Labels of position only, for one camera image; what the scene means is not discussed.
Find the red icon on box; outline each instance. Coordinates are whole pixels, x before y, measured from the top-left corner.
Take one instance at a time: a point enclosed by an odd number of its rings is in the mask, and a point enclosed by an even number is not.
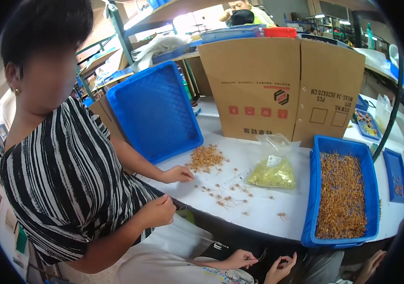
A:
[[[229,106],[229,113],[230,113],[231,115],[237,115],[237,114],[239,114],[238,107],[235,106],[235,105]]]
[[[278,117],[286,119],[289,116],[288,110],[278,110]]]
[[[269,108],[262,108],[261,114],[264,117],[271,117],[271,109]]]
[[[245,106],[244,107],[244,114],[245,115],[256,115],[256,111],[252,106]]]

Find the shelf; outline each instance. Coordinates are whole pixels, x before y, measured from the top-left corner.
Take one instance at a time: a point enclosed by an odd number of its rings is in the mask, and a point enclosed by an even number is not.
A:
[[[129,20],[125,25],[125,30],[129,30],[131,28],[134,29],[135,32],[140,32],[142,29],[139,26],[143,26],[144,30],[147,31],[148,24],[172,21],[177,16],[191,13],[203,8],[208,8],[211,6],[219,5],[225,3],[222,0],[172,0],[169,3],[165,3],[163,6],[154,9],[150,12],[150,10],[144,10],[141,13],[134,16],[131,20]]]

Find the green shirt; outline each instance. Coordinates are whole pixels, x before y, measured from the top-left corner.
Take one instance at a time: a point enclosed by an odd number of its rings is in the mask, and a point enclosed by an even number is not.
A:
[[[267,28],[275,26],[273,20],[261,9],[251,6],[251,12],[254,14],[254,22],[252,23],[253,25],[266,24]]]

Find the label on bag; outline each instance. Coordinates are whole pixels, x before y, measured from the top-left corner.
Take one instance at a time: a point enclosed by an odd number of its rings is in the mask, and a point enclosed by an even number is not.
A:
[[[269,155],[268,156],[268,162],[266,162],[266,166],[269,167],[269,168],[274,168],[277,165],[279,165],[281,160],[282,160],[281,157],[276,157],[276,156],[273,156],[273,155]]]

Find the person's hand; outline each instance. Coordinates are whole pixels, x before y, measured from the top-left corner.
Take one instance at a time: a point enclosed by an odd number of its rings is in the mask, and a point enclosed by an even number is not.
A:
[[[293,258],[289,256],[280,256],[271,266],[266,274],[264,284],[276,284],[281,281],[285,276],[289,275],[290,270],[296,264],[296,252],[293,253]]]
[[[133,219],[145,229],[171,224],[176,206],[169,195],[163,195],[145,204]]]
[[[255,256],[246,250],[239,249],[233,253],[228,259],[222,261],[222,267],[224,270],[246,268],[258,263],[259,260]]]
[[[386,251],[379,250],[371,258],[366,261],[361,270],[358,278],[355,280],[354,284],[365,283],[375,272],[375,269],[380,265],[386,256]]]
[[[230,9],[230,8],[224,11],[224,13],[226,14],[226,17],[227,17],[227,18],[230,18],[230,16],[233,15],[233,12],[232,12],[232,11],[233,11],[233,9]]]
[[[160,182],[170,184],[177,181],[188,182],[193,181],[194,175],[187,167],[175,166],[167,171],[162,172]]]

